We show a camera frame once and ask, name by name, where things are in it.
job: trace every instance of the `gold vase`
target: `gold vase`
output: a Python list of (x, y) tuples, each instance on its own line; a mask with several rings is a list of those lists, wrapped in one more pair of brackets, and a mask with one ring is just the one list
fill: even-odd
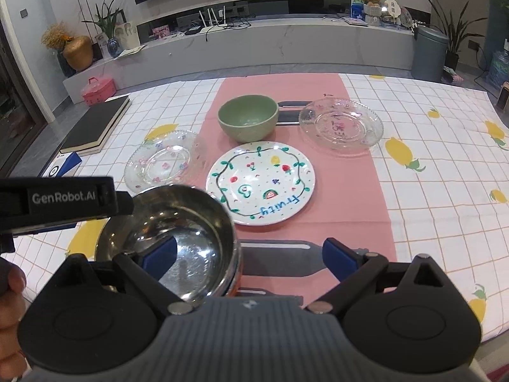
[(92, 40), (88, 36), (79, 36), (66, 44), (64, 57), (68, 64), (77, 72), (89, 68), (94, 58)]

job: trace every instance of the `finger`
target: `finger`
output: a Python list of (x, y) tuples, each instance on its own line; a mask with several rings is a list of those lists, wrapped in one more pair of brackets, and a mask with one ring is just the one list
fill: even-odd
[(9, 287), (14, 293), (21, 294), (26, 286), (26, 276), (18, 266), (13, 265), (9, 272)]
[(8, 329), (0, 330), (0, 361), (21, 350), (16, 335), (17, 330), (17, 324)]
[(21, 376), (26, 371), (26, 360), (21, 353), (15, 353), (0, 361), (0, 378), (10, 380)]
[(0, 329), (14, 326), (25, 313), (25, 302), (21, 294), (9, 290), (0, 297)]

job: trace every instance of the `stainless steel bowl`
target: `stainless steel bowl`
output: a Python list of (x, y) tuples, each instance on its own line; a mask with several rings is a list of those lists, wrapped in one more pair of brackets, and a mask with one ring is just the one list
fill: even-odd
[(96, 261), (143, 251), (173, 236), (177, 260), (159, 281), (185, 301), (228, 295), (240, 277), (241, 251), (223, 206), (185, 185), (151, 188), (134, 198), (132, 215), (112, 217), (97, 242)]

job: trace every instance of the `trash can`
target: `trash can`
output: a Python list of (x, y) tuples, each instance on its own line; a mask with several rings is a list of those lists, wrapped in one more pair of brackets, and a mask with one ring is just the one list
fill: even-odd
[(449, 39), (438, 30), (419, 26), (416, 30), (412, 76), (414, 79), (440, 82)]

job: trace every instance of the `green bowl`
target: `green bowl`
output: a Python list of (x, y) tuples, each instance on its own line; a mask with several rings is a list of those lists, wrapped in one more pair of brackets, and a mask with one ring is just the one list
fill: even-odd
[(279, 106), (263, 95), (245, 95), (227, 101), (217, 113), (226, 135), (241, 143), (262, 140), (276, 127)]

